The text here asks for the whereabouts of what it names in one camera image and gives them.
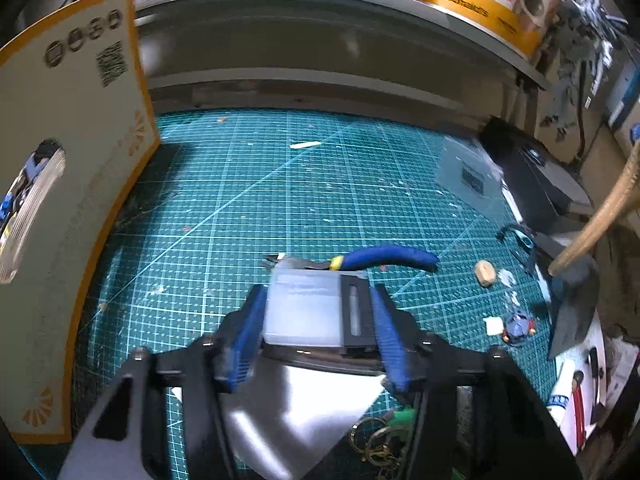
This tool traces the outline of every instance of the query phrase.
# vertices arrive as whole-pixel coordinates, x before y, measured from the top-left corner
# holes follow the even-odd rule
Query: yellow band
[[[342,260],[344,256],[334,256],[331,258],[331,263],[329,264],[329,270],[340,270],[340,266],[342,265]]]

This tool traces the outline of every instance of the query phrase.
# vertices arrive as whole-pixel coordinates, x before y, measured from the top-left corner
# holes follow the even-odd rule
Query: qr code
[[[122,53],[122,42],[108,46],[95,58],[100,70],[102,86],[107,86],[127,71],[127,62]]]

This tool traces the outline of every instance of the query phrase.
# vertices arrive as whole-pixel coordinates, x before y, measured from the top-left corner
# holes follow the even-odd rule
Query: orange border
[[[73,16],[80,10],[85,10],[92,5],[99,4],[104,0],[78,0],[69,6],[63,7],[60,10],[44,17],[39,22],[34,23],[31,27],[24,30],[16,38],[13,38],[7,45],[0,49],[0,66],[3,65],[9,57],[15,52],[18,52],[25,44],[36,38],[48,28],[61,22],[62,20]],[[120,190],[120,194],[116,198],[111,209],[105,218],[102,228],[98,233],[94,247],[91,251],[89,259],[87,260],[86,267],[84,268],[84,275],[78,288],[78,294],[76,295],[76,302],[74,303],[71,322],[69,323],[69,331],[66,338],[65,349],[65,368],[62,378],[62,434],[51,433],[12,433],[12,437],[18,444],[62,444],[71,442],[71,373],[74,366],[75,350],[76,350],[76,336],[78,336],[78,324],[80,322],[80,316],[82,314],[82,308],[84,307],[84,300],[89,290],[91,278],[94,275],[95,267],[98,264],[98,259],[102,253],[102,249],[107,240],[107,236],[111,231],[111,227],[115,222],[118,212],[122,208],[124,201],[129,195],[134,184],[138,180],[140,173],[148,163],[151,156],[154,154],[158,146],[160,145],[160,135],[158,134],[158,128],[156,127],[156,120],[153,105],[151,104],[151,97],[146,86],[145,74],[142,72],[142,66],[140,65],[140,56],[138,55],[138,34],[136,32],[136,25],[134,23],[134,17],[136,15],[136,9],[133,5],[133,0],[127,1],[127,19],[129,22],[129,41],[132,49],[132,56],[134,60],[134,68],[136,72],[136,79],[138,80],[138,86],[143,94],[145,102],[146,114],[151,124],[151,129],[154,133],[154,142],[143,154],[142,158],[134,168],[133,172],[129,175],[126,183]]]

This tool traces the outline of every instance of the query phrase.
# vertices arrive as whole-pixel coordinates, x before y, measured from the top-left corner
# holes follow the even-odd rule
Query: small wooden block
[[[480,260],[474,267],[474,273],[482,286],[492,286],[495,283],[495,269],[486,260]]]

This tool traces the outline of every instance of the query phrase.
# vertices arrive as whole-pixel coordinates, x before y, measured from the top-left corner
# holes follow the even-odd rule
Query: blue gripper pad
[[[373,323],[386,378],[400,392],[406,392],[422,378],[415,342],[420,328],[409,312],[396,309],[384,285],[371,289]]]
[[[267,288],[252,286],[242,308],[227,314],[216,333],[220,353],[214,360],[214,377],[228,393],[244,382],[258,355],[266,305]]]

